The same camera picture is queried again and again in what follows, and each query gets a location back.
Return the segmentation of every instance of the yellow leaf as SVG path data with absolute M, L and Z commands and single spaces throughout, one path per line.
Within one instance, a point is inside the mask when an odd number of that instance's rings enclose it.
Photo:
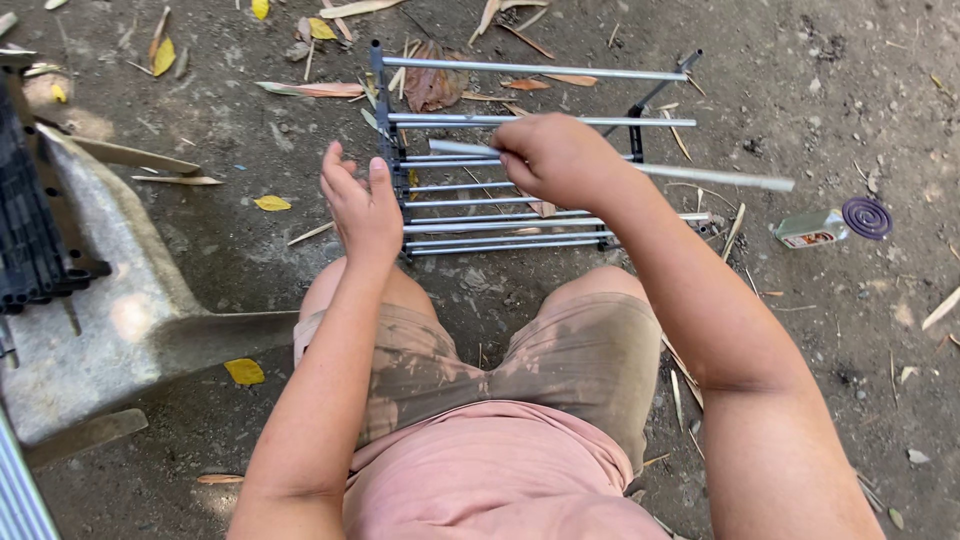
M 63 88 L 61 88 L 59 85 L 51 85 L 50 93 L 54 95 L 54 101 L 66 103 L 66 94 L 63 93 Z
M 267 210 L 268 212 L 277 211 L 277 210 L 288 210 L 290 209 L 290 203 L 280 199 L 276 195 L 264 195 L 259 199 L 253 199 L 257 206 L 262 209 Z
M 160 43 L 160 47 L 156 49 L 153 65 L 154 77 L 159 77 L 163 75 L 164 71 L 170 69 L 170 66 L 174 64 L 176 58 L 177 53 L 174 52 L 174 42 L 167 37 Z
M 316 39 L 336 39 L 337 35 L 319 18 L 310 17 L 310 36 Z
M 263 20 L 267 18 L 267 12 L 270 10 L 270 0 L 252 0 L 250 7 L 256 18 Z
M 237 384 L 260 384 L 264 381 L 263 370 L 249 358 L 237 358 L 225 362 L 224 367 Z

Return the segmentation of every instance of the brown leaf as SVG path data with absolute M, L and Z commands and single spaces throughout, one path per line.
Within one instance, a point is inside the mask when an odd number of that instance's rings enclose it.
M 445 52 L 444 48 L 432 39 L 414 55 L 413 58 L 429 60 L 462 60 L 453 52 Z M 460 99 L 467 89 L 469 74 L 467 71 L 456 69 L 436 69 L 430 67 L 407 67 L 407 78 L 403 91 L 407 96 L 407 103 L 413 112 L 427 112 L 429 110 L 449 107 Z
M 507 88 L 516 88 L 518 90 L 542 90 L 544 88 L 550 88 L 550 85 L 543 81 L 536 81 L 534 79 L 517 79 L 516 81 L 510 81 L 509 83 L 500 83 L 501 86 L 506 86 Z
M 520 39 L 522 39 L 523 42 L 526 43 L 527 45 L 530 45 L 531 47 L 537 49 L 537 50 L 540 52 L 540 54 L 546 56 L 548 59 L 550 59 L 550 60 L 556 60 L 556 59 L 557 59 L 557 57 L 555 57 L 555 56 L 553 56 L 551 53 L 547 52 L 547 50 L 544 49 L 543 47 L 540 47 L 540 46 L 539 46 L 538 44 L 536 44 L 532 39 L 530 39 L 529 37 L 521 34 L 521 33 L 518 32 L 518 31 L 514 30 L 513 28 L 510 28 L 509 26 L 504 25 L 504 24 L 498 24 L 497 26 L 499 26 L 500 28 L 504 28 L 504 29 L 509 30 L 511 34 L 513 34 L 514 36 L 517 36 L 517 37 L 519 37 Z
M 543 74 L 544 77 L 549 77 L 551 79 L 556 79 L 557 81 L 563 81 L 565 83 L 570 83 L 576 86 L 593 86 L 597 84 L 596 77 L 590 77 L 589 75 L 547 75 Z

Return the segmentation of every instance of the dirt ground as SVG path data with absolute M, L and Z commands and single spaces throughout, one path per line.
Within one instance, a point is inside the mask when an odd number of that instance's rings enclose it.
M 71 0 L 53 12 L 39 0 L 25 4 L 0 0 L 0 12 L 20 16 L 5 40 L 69 68 L 32 81 L 39 102 L 49 101 L 53 82 L 70 97 L 67 105 L 38 105 L 40 113 L 79 135 L 195 161 L 225 182 L 190 187 L 130 180 L 200 302 L 219 312 L 296 309 L 317 272 L 342 254 L 333 231 L 286 246 L 329 219 L 318 184 L 323 148 L 339 138 L 359 159 L 376 153 L 375 132 L 360 114 L 366 100 L 280 96 L 253 84 L 302 82 L 304 61 L 291 63 L 283 53 L 294 44 L 298 18 L 316 13 L 319 3 L 274 3 L 266 20 L 258 21 L 247 0 L 240 11 L 229 0 L 172 0 L 169 34 L 179 50 L 190 47 L 189 71 L 180 80 L 172 73 L 154 79 L 126 62 L 147 63 L 162 3 Z M 815 306 L 776 314 L 806 355 L 851 463 L 875 480 L 879 498 L 902 514 L 904 531 L 878 514 L 884 530 L 891 537 L 957 538 L 960 349 L 951 344 L 935 349 L 947 333 L 960 331 L 960 311 L 928 331 L 920 325 L 960 284 L 960 260 L 948 246 L 960 245 L 960 145 L 954 135 L 960 129 L 955 93 L 960 5 L 554 0 L 525 33 L 552 51 L 555 61 L 498 28 L 467 47 L 483 5 L 483 0 L 408 0 L 351 17 L 354 43 L 320 45 L 311 81 L 355 81 L 369 67 L 367 44 L 375 37 L 393 50 L 402 49 L 407 36 L 433 37 L 479 61 L 648 70 L 673 69 L 677 59 L 704 49 L 694 77 L 707 95 L 676 85 L 653 103 L 679 102 L 675 116 L 699 121 L 698 128 L 682 130 L 694 166 L 798 181 L 792 193 L 711 186 L 734 205 L 747 206 L 733 267 L 745 280 L 749 270 L 757 289 L 783 292 L 765 297 L 770 307 Z M 520 8 L 507 18 L 525 20 L 534 12 Z M 134 21 L 131 46 L 118 47 Z M 609 48 L 617 23 L 617 41 Z M 651 86 L 602 80 L 595 87 L 557 83 L 531 93 L 507 91 L 498 80 L 499 74 L 474 74 L 472 89 L 514 95 L 531 111 L 594 116 L 622 114 Z M 475 101 L 447 111 L 506 113 L 497 104 Z M 411 134 L 411 145 L 425 153 L 427 136 L 437 134 Z M 649 161 L 684 164 L 668 130 L 645 134 Z M 487 136 L 447 135 L 466 141 Z M 612 141 L 629 149 L 625 130 Z M 854 162 L 872 177 L 876 193 Z M 116 170 L 124 178 L 137 174 Z M 457 169 L 422 175 L 425 184 L 447 180 L 469 182 Z M 694 189 L 663 190 L 678 211 L 695 209 Z M 265 212 L 252 202 L 265 194 L 283 197 L 293 208 Z M 885 241 L 853 236 L 789 251 L 771 235 L 783 217 L 839 208 L 853 196 L 873 197 L 890 210 L 895 229 Z M 704 208 L 728 218 L 734 214 L 710 194 Z M 723 238 L 711 240 L 718 251 L 722 244 Z M 405 269 L 435 298 L 464 361 L 476 365 L 482 343 L 489 358 L 482 367 L 489 368 L 546 294 L 602 264 L 630 267 L 622 253 L 572 248 L 437 256 Z M 899 405 L 891 387 L 891 355 Z M 200 485 L 195 478 L 243 474 L 293 369 L 289 348 L 256 360 L 267 373 L 263 384 L 236 385 L 220 366 L 178 380 L 135 404 L 147 414 L 147 429 L 38 471 L 40 490 L 64 537 L 222 535 L 237 486 Z M 919 371 L 900 382 L 906 366 Z M 678 429 L 664 382 L 646 430 L 647 452 L 670 456 L 644 472 L 642 503 L 682 536 L 710 538 L 703 460 Z M 684 410 L 699 418 L 685 388 Z M 908 449 L 931 460 L 911 463 Z

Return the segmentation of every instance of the shorts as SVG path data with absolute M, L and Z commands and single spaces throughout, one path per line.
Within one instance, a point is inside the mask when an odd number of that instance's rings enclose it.
M 323 318 L 319 311 L 295 326 L 295 365 Z M 653 310 L 639 298 L 589 294 L 538 315 L 511 338 L 503 362 L 484 371 L 460 361 L 437 321 L 384 304 L 357 448 L 458 406 L 513 400 L 593 424 L 623 449 L 639 474 L 660 334 Z

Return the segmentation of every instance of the right hand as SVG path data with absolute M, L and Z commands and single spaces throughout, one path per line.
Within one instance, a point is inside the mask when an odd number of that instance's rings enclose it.
M 637 171 L 596 130 L 558 112 L 505 122 L 491 146 L 517 187 L 565 209 L 597 213 Z

